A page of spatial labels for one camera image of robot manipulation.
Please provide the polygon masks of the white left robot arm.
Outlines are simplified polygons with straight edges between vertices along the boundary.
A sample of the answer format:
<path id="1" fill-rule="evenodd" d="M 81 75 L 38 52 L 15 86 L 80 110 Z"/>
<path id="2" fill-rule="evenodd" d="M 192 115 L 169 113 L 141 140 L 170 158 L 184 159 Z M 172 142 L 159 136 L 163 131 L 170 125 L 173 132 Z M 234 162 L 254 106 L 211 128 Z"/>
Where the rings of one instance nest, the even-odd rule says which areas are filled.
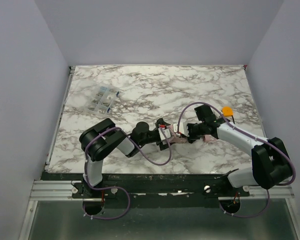
<path id="1" fill-rule="evenodd" d="M 85 130 L 79 137 L 81 149 L 84 151 L 85 163 L 82 185 L 87 193 L 100 189 L 102 180 L 103 160 L 118 149 L 127 158 L 141 153 L 148 162 L 156 166 L 164 166 L 172 159 L 171 137 L 173 125 L 162 118 L 156 121 L 155 128 L 150 129 L 148 123 L 140 121 L 131 133 L 126 133 L 110 119 L 99 122 Z M 151 160 L 142 151 L 142 147 L 155 143 L 160 150 L 169 149 L 169 158 L 163 163 Z"/>

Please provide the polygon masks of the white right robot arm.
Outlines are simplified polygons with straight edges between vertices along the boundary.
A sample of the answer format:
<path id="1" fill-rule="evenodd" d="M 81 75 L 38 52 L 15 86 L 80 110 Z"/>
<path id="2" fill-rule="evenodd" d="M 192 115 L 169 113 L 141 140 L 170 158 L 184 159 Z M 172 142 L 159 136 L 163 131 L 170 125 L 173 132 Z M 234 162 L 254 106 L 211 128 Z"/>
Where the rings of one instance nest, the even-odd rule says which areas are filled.
<path id="1" fill-rule="evenodd" d="M 271 139 L 253 135 L 237 127 L 224 115 L 217 118 L 217 109 L 199 102 L 194 109 L 198 123 L 187 124 L 187 140 L 192 143 L 206 135 L 228 142 L 251 157 L 251 167 L 233 170 L 226 174 L 226 182 L 232 188 L 260 186 L 268 190 L 273 186 L 285 186 L 296 179 L 296 169 L 280 138 Z"/>

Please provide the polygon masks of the pink folding umbrella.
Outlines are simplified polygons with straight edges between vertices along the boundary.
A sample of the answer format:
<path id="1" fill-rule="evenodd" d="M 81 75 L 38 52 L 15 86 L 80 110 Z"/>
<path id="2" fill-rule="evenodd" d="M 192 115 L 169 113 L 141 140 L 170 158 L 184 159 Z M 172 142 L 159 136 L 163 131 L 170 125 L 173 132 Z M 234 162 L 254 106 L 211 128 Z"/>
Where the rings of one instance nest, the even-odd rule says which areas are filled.
<path id="1" fill-rule="evenodd" d="M 212 143 L 217 141 L 217 139 L 215 137 L 213 137 L 212 135 L 204 135 L 202 137 L 199 137 L 198 139 L 188 139 L 185 136 L 179 136 L 177 135 L 175 132 L 173 132 L 173 130 L 170 130 L 170 135 L 171 137 L 168 139 L 170 143 L 176 143 L 176 144 L 183 144 L 183 143 L 189 143 L 192 144 L 196 141 L 201 141 L 203 143 Z"/>

